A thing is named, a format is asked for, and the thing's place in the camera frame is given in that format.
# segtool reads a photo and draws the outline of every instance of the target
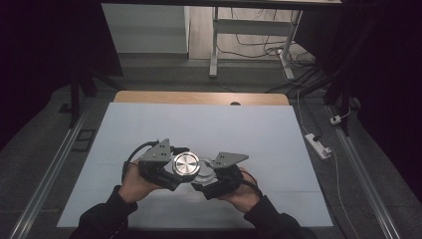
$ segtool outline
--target wall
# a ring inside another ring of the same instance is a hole
[[[118,53],[188,52],[187,7],[102,5]]]

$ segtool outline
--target power strip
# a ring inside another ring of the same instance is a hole
[[[331,149],[329,147],[323,147],[319,140],[314,141],[315,135],[309,133],[305,135],[308,143],[314,148],[320,159],[324,160],[331,157]]]

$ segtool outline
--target black cloth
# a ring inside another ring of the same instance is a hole
[[[71,239],[127,238],[127,216],[137,210],[137,204],[126,204],[118,194],[119,189],[116,186],[106,203],[92,207],[81,216]],[[267,196],[244,218],[256,227],[260,238],[305,239],[298,221],[286,213],[279,214]]]

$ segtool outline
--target metal frame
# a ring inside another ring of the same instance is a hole
[[[243,34],[243,35],[268,35],[268,36],[284,36],[288,37],[283,51],[279,54],[282,62],[283,71],[288,80],[295,78],[290,68],[287,55],[292,45],[293,38],[298,27],[299,19],[302,11],[295,11],[292,22],[270,22],[270,21],[251,21],[251,20],[235,20],[235,19],[218,19],[218,7],[213,8],[213,38],[210,60],[210,78],[217,77],[218,51],[217,39],[218,34]]]
[[[332,116],[332,111],[329,107],[326,107],[329,114]],[[350,137],[345,136],[343,130],[337,126],[335,128],[338,139],[340,140],[341,145],[343,146],[345,153],[353,167],[353,170],[356,174],[357,179],[362,186],[362,189],[366,195],[369,204],[371,205],[378,223],[384,232],[385,238],[387,239],[399,239],[400,234],[397,230],[397,226],[394,224],[393,219],[391,218],[390,213],[388,212],[387,207],[385,206],[384,201],[379,195],[378,191],[375,188],[375,185],[372,182],[372,179],[369,176],[369,173],[366,171],[365,166],[360,159],[359,154],[357,153],[353,142]]]
[[[37,215],[40,212],[41,207],[43,206],[44,201],[46,200],[47,195],[53,186],[54,181],[59,175],[59,172],[63,166],[63,163],[65,162],[66,157],[68,156],[69,151],[71,150],[72,144],[74,143],[75,138],[77,137],[85,119],[87,118],[93,101],[93,98],[86,98],[84,100],[81,116],[79,117],[75,126],[69,129],[68,133],[66,134],[62,145],[53,158],[53,161],[50,163],[50,166],[44,174],[43,179],[41,180],[40,184],[38,184],[37,189],[31,196],[31,199],[25,206],[24,211],[13,227],[12,232],[9,235],[9,239],[22,239],[28,236],[31,227],[34,224],[35,219],[37,218]]]

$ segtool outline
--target person's right hand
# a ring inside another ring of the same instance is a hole
[[[139,160],[135,160],[127,167],[126,176],[118,194],[125,203],[133,203],[146,197],[151,191],[162,187],[146,181],[139,175]]]
[[[239,169],[247,172],[247,170],[243,167],[240,167]],[[252,178],[248,173],[242,172],[242,174],[243,179],[256,184],[254,178]],[[249,212],[260,201],[260,197],[256,191],[245,184],[241,184],[235,191],[220,196],[218,199],[232,203],[236,209],[243,213]]]

